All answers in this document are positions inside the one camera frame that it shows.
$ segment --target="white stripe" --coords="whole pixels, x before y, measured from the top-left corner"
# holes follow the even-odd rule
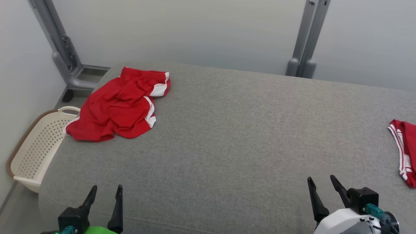
[[[78,116],[78,117],[76,117],[75,119],[71,120],[69,123],[67,123],[67,125],[65,125],[65,127],[64,127],[64,128],[62,128],[62,132],[64,133],[64,135],[66,135],[66,134],[67,134],[67,126],[68,126],[69,124],[71,124],[71,123],[73,123],[73,122],[77,121],[77,120],[79,120],[79,116]]]
[[[391,131],[394,140],[396,141],[397,147],[399,148],[399,161],[400,161],[400,165],[399,165],[399,174],[401,175],[403,173],[403,175],[401,175],[403,177],[404,180],[407,180],[407,173],[405,171],[402,171],[401,169],[403,168],[403,161],[404,157],[403,157],[403,148],[399,142],[399,139],[396,137],[397,131],[396,128],[393,124],[391,124],[388,129]]]
[[[166,89],[168,88],[169,73],[165,73],[165,83],[164,84],[155,84],[153,87],[152,93],[149,95],[151,97],[162,97],[165,94]]]
[[[156,122],[156,117],[152,116],[153,112],[155,111],[155,106],[153,105],[149,97],[146,97],[146,96],[143,96],[143,97],[149,102],[149,105],[150,105],[149,112],[146,115],[146,122],[147,124],[149,124],[150,127],[153,127],[153,124]]]
[[[398,134],[399,138],[400,138],[400,146],[401,146],[401,151],[403,152],[403,163],[404,163],[404,168],[406,167],[411,167],[410,164],[410,156],[408,156],[407,154],[404,153],[404,141],[403,141],[403,135],[400,133]]]

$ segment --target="gray fabric cushion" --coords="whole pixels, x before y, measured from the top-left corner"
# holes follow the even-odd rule
[[[416,229],[416,191],[398,174],[387,126],[416,123],[416,94],[296,77],[163,63],[123,66],[171,73],[154,128],[135,139],[65,137],[42,181],[44,218],[79,206],[98,185],[90,221],[110,220],[124,187],[123,233],[312,233],[312,176],[327,208],[343,208],[329,175],[370,187],[380,207]]]

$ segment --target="white wall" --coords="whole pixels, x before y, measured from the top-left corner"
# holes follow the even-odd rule
[[[285,74],[305,0],[54,0],[83,64],[180,62]]]
[[[416,91],[416,1],[332,0],[314,79]]]
[[[12,179],[6,161],[31,123],[56,105],[65,83],[25,0],[0,1],[0,205]]]

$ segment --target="clothing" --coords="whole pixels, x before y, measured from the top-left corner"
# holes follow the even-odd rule
[[[416,125],[394,119],[389,126],[399,148],[399,172],[407,185],[416,188]]]
[[[140,136],[156,121],[153,97],[165,96],[170,84],[168,72],[124,67],[119,77],[88,97],[64,134],[94,142],[113,139],[114,132],[129,139]]]

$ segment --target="laundry basket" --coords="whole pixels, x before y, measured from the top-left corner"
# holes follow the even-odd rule
[[[77,114],[80,111],[68,106],[43,113],[20,139],[7,162],[8,174],[36,193],[39,193],[43,176],[64,139],[63,127],[77,117],[65,110]]]

